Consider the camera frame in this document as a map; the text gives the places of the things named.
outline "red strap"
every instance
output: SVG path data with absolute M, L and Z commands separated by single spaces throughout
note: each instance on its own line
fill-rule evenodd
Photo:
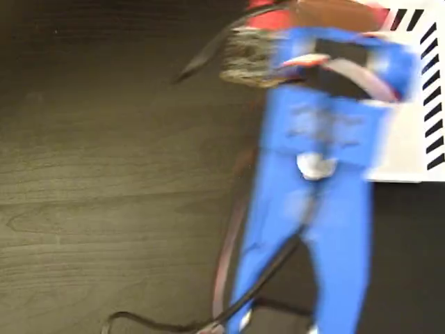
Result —
M 376 2 L 368 3 L 367 6 L 370 7 L 371 10 L 373 11 L 377 23 L 380 26 L 382 26 L 388 17 L 389 9 L 382 7 L 380 4 Z
M 273 0 L 250 0 L 249 9 L 273 4 Z M 271 31 L 284 30 L 292 27 L 291 18 L 287 10 L 277 10 L 249 19 L 248 26 Z

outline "wood grain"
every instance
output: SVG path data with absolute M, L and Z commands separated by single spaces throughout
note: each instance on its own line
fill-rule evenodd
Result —
M 241 6 L 0 4 L 1 333 L 95 334 L 116 310 L 210 315 L 232 167 L 258 135 L 261 93 L 219 81 L 218 62 L 169 79 Z M 378 191 L 360 333 L 440 333 L 444 195 Z M 116 333 L 147 331 L 119 321 Z

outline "brown fabric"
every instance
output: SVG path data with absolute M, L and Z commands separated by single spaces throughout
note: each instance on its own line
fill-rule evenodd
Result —
M 373 11 L 351 0 L 291 0 L 291 19 L 295 26 L 335 27 L 348 31 L 378 30 Z

